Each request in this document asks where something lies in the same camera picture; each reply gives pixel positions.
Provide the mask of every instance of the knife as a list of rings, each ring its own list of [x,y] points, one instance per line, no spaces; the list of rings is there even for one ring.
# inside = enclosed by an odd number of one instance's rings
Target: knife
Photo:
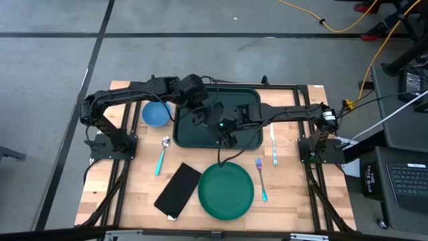
[[[276,159],[276,145],[275,145],[275,131],[274,131],[274,124],[270,124],[270,138],[272,138],[272,146],[274,147],[274,165],[277,165],[277,159]]]

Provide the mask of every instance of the black floor line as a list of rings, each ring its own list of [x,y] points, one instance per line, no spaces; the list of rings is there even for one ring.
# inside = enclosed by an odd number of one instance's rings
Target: black floor line
[[[114,0],[109,0],[107,10],[104,15],[104,19],[102,21],[102,25],[100,28],[100,34],[103,34],[106,32],[108,20],[110,19],[110,16],[112,14],[113,6],[114,6]],[[64,166],[66,165],[67,156],[68,156],[68,152],[70,151],[73,136],[74,136],[74,133],[76,132],[76,127],[77,127],[79,114],[80,114],[80,103],[86,97],[89,83],[91,81],[91,77],[94,72],[96,60],[98,58],[98,54],[100,53],[102,40],[103,40],[102,37],[98,37],[96,39],[94,49],[92,50],[92,55],[89,60],[85,78],[82,82],[82,86],[80,87],[80,91],[77,96],[76,103],[73,107],[72,115],[68,121],[66,131],[62,138],[60,149],[58,150],[56,155],[56,159],[53,165],[53,169],[51,171],[51,175],[49,176],[48,183],[44,189],[42,199],[40,201],[39,207],[35,214],[33,227],[32,227],[34,228],[35,231],[44,230],[46,227],[46,222],[47,222],[47,219],[49,218],[49,213],[55,199],[55,194],[56,194],[58,185],[60,184],[62,172],[64,170]]]
[[[88,37],[103,37],[103,38],[168,38],[168,37],[183,37],[183,38],[198,38],[198,37],[248,37],[248,38],[360,38],[361,33],[77,33],[77,32],[58,32],[58,33],[42,33],[42,32],[0,32],[0,37],[33,37],[33,38],[88,38]],[[396,33],[391,38],[408,38],[407,33]]]

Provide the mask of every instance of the concrete floor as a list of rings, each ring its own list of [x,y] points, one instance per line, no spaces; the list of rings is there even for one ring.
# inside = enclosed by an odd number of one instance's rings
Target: concrete floor
[[[352,2],[291,2],[315,11],[337,29],[360,16],[352,11]],[[98,32],[108,1],[1,4],[0,32]],[[378,15],[369,15],[351,32],[366,31],[392,11],[392,6],[382,6]],[[276,0],[117,0],[107,32],[327,33],[313,17]],[[0,163],[1,233],[31,228],[94,43],[94,38],[0,38],[0,145],[27,153],[25,162],[4,158]],[[357,82],[380,45],[359,39],[109,38],[102,42],[88,94],[108,89],[112,80],[147,80],[151,74],[196,73],[235,82],[260,82],[267,75],[272,83],[322,84],[329,105],[340,108],[343,99],[358,96]],[[377,62],[390,62],[410,46],[407,39],[393,39]],[[353,137],[379,119],[377,105],[368,105],[349,114],[339,134]],[[84,138],[84,127],[78,124],[47,228],[74,224],[90,153]],[[428,240],[380,229],[374,221],[380,217],[379,204],[352,189],[350,196],[363,233]]]

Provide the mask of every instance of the cutlery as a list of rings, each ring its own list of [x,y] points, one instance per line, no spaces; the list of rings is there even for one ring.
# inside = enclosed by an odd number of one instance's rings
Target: cutlery
[[[162,138],[162,146],[163,146],[163,150],[162,150],[162,153],[160,154],[158,164],[156,165],[156,170],[154,171],[154,175],[159,175],[159,173],[161,172],[163,156],[165,154],[165,150],[167,149],[167,147],[169,147],[169,136],[164,136]]]
[[[270,124],[270,138],[272,138],[272,146],[274,147],[274,165],[277,165],[278,161],[276,159],[275,131],[273,123]]]
[[[266,195],[265,185],[263,184],[263,177],[261,176],[261,157],[258,157],[255,160],[255,166],[257,167],[257,170],[259,170],[260,181],[261,181],[261,194],[263,195],[263,201],[266,202],[268,200],[268,196]]]

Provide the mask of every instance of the wheel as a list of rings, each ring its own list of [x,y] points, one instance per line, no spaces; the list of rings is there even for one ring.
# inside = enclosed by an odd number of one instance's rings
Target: wheel
[[[389,228],[389,226],[385,224],[384,220],[377,220],[377,225],[379,225],[383,230],[387,230]]]

